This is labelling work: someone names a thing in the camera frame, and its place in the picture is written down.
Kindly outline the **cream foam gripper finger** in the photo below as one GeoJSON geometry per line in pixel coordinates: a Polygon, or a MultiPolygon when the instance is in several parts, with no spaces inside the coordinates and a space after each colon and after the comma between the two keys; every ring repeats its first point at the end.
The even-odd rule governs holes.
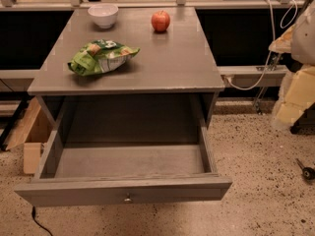
{"type": "Polygon", "coordinates": [[[314,28],[294,24],[270,44],[269,50],[288,54],[295,61],[293,67],[300,65],[298,71],[288,71],[283,77],[272,112],[272,126],[285,130],[315,103],[314,28]]]}

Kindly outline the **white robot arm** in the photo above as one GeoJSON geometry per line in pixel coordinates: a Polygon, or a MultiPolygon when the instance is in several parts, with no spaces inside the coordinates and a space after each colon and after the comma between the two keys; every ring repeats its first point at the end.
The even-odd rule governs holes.
{"type": "Polygon", "coordinates": [[[301,64],[297,72],[287,72],[283,77],[279,100],[272,112],[272,126],[287,130],[315,103],[315,1],[269,49],[289,54],[301,64]]]}

